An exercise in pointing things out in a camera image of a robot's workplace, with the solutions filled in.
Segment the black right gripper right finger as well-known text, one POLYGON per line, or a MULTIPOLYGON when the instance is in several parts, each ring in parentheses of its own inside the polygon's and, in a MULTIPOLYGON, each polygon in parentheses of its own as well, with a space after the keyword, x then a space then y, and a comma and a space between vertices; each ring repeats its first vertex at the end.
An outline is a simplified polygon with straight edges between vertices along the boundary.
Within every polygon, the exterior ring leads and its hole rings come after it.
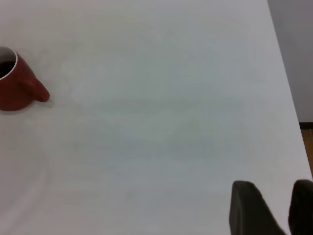
POLYGON ((313 182, 297 180, 294 183, 288 223, 292 235, 313 234, 313 182))

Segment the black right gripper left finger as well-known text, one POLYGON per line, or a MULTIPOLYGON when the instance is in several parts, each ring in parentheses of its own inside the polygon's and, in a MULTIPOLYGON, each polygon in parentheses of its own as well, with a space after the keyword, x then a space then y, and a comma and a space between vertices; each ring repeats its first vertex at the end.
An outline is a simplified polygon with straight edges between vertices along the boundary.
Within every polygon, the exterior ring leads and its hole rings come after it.
POLYGON ((229 211, 231 235, 284 235, 258 188, 248 181, 232 184, 229 211))

